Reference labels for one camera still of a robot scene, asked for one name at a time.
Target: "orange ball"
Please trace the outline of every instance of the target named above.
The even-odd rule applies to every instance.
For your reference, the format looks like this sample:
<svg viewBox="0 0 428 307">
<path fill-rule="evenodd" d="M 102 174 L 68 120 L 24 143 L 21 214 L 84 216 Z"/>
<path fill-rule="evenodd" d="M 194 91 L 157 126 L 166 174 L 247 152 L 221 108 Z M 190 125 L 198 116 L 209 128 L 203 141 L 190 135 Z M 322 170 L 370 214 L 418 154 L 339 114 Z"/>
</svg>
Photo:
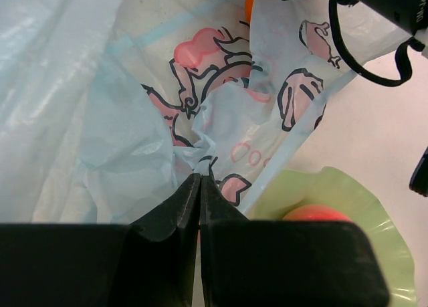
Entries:
<svg viewBox="0 0 428 307">
<path fill-rule="evenodd" d="M 289 212 L 283 220 L 289 221 L 351 221 L 343 213 L 326 205 L 304 205 Z"/>
<path fill-rule="evenodd" d="M 254 0 L 245 0 L 245 16 L 247 17 L 248 23 L 251 21 L 251 12 L 253 10 Z"/>
</svg>

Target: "green plastic plate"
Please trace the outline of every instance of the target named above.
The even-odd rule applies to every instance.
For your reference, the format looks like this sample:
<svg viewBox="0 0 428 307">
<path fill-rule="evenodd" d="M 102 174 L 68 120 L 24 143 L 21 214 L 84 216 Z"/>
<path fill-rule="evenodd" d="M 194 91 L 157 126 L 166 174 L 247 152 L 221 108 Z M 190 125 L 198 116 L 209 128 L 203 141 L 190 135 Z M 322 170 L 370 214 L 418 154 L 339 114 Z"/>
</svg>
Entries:
<svg viewBox="0 0 428 307">
<path fill-rule="evenodd" d="M 351 218 L 368 235 L 391 291 L 392 307 L 417 307 L 413 258 L 379 200 L 342 171 L 282 171 L 248 213 L 250 219 L 282 219 L 302 205 L 327 205 Z"/>
</svg>

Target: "white table surface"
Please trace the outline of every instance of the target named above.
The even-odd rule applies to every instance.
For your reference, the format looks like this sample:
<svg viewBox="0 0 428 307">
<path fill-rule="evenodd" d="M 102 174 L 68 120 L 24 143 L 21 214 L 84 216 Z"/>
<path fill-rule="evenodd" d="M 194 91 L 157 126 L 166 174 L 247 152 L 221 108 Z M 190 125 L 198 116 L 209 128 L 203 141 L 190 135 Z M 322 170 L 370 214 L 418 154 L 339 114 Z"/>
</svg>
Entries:
<svg viewBox="0 0 428 307">
<path fill-rule="evenodd" d="M 385 88 L 357 77 L 331 98 L 321 125 L 289 167 L 317 172 L 336 167 L 374 193 L 415 259 L 418 305 L 428 306 L 428 199 L 409 180 L 428 146 L 428 60 L 411 51 L 412 79 Z M 366 67 L 398 78 L 394 56 Z"/>
</svg>

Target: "printed plastic bag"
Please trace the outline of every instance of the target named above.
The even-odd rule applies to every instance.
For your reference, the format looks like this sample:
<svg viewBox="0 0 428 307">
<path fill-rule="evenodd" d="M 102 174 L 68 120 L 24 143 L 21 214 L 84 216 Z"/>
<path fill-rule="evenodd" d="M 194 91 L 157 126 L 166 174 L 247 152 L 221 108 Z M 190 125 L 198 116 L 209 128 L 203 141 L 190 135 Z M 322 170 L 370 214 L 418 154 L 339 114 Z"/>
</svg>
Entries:
<svg viewBox="0 0 428 307">
<path fill-rule="evenodd" d="M 191 172 L 246 212 L 354 77 L 326 0 L 120 2 L 2 0 L 1 221 L 130 223 Z M 340 16 L 362 62 L 402 39 Z"/>
<path fill-rule="evenodd" d="M 361 63 L 408 37 L 363 4 L 339 16 Z M 319 125 L 328 98 L 356 75 L 334 47 L 328 0 L 254 0 L 250 30 L 249 80 L 214 90 L 193 126 L 215 149 L 210 168 L 223 195 L 244 213 Z"/>
</svg>

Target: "pink pig illustration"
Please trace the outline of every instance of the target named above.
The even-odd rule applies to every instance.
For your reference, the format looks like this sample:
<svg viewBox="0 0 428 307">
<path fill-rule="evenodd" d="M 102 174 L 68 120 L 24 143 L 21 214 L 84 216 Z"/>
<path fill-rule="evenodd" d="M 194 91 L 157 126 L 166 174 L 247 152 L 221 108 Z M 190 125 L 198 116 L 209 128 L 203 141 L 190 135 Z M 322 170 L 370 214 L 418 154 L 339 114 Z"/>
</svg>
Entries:
<svg viewBox="0 0 428 307">
<path fill-rule="evenodd" d="M 325 22 L 323 24 L 311 23 L 303 21 L 299 29 L 299 39 L 305 45 L 312 55 L 318 56 L 328 63 L 332 64 L 335 68 L 340 68 L 339 61 L 342 59 L 340 56 L 332 55 L 332 47 L 327 42 L 328 30 L 330 24 Z"/>
<path fill-rule="evenodd" d="M 228 175 L 219 184 L 222 196 L 235 207 L 241 203 L 241 193 L 250 187 L 251 183 L 236 173 Z"/>
<path fill-rule="evenodd" d="M 294 70 L 285 80 L 278 94 L 282 130 L 289 132 L 296 125 L 311 101 L 324 89 L 324 81 L 306 68 Z"/>
<path fill-rule="evenodd" d="M 199 162 L 210 160 L 208 171 L 209 176 L 214 179 L 213 165 L 217 162 L 219 157 L 213 158 L 212 156 L 203 157 Z M 248 190 L 252 184 L 241 175 L 232 173 L 227 175 L 222 181 L 215 180 L 221 195 L 228 200 L 233 206 L 237 207 L 241 203 L 241 194 Z"/>
<path fill-rule="evenodd" d="M 223 83 L 248 77 L 251 71 L 251 54 L 243 52 L 242 37 L 233 37 L 223 27 L 201 29 L 191 41 L 178 45 L 171 71 L 180 84 L 181 110 L 187 118 L 196 115 L 199 104 L 211 91 Z"/>
</svg>

